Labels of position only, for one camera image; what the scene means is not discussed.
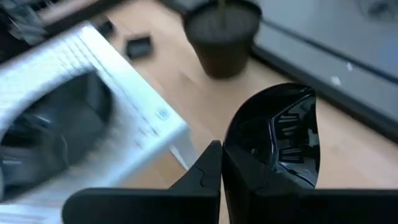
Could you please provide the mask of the white perforated metal shelf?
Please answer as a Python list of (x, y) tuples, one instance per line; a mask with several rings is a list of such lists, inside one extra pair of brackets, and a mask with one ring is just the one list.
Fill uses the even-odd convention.
[(187, 123), (89, 23), (0, 65), (0, 131), (35, 94), (89, 65), (116, 96), (110, 134), (81, 164), (1, 204), (0, 224), (61, 224), (61, 206), (68, 196), (87, 187), (123, 185), (167, 151), (185, 169), (195, 162)]

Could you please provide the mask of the black square mini plate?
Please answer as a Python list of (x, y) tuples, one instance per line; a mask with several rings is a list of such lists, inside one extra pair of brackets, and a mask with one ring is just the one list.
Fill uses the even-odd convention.
[(146, 57), (153, 51), (150, 35), (135, 36), (126, 40), (125, 54), (131, 60)]

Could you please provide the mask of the black plant pot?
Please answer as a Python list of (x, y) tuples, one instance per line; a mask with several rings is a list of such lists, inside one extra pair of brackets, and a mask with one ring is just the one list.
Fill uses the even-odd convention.
[(183, 15), (183, 30), (206, 75), (222, 80), (244, 70), (261, 19), (254, 2), (211, 0)]

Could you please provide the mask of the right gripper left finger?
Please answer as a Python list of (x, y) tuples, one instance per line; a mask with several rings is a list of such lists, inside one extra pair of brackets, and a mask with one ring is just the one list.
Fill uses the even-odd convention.
[(87, 188), (63, 205), (63, 224), (218, 224), (221, 143), (212, 141), (167, 189)]

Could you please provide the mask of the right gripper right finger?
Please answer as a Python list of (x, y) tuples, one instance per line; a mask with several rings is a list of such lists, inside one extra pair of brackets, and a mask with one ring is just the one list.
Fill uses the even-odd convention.
[(398, 190), (305, 189), (238, 147), (222, 176), (231, 224), (398, 224)]

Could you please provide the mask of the black leaf-shaped mini plate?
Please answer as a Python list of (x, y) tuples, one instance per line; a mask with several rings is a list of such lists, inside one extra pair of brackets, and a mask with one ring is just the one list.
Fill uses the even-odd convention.
[(316, 92), (298, 83), (270, 86), (234, 114), (225, 149), (241, 149), (303, 188), (315, 188), (320, 169)]

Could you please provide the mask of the black round mini plate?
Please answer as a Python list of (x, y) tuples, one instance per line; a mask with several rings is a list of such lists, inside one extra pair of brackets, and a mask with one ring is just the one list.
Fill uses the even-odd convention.
[(113, 96), (95, 70), (32, 103), (0, 140), (0, 202), (14, 199), (80, 162), (104, 136)]

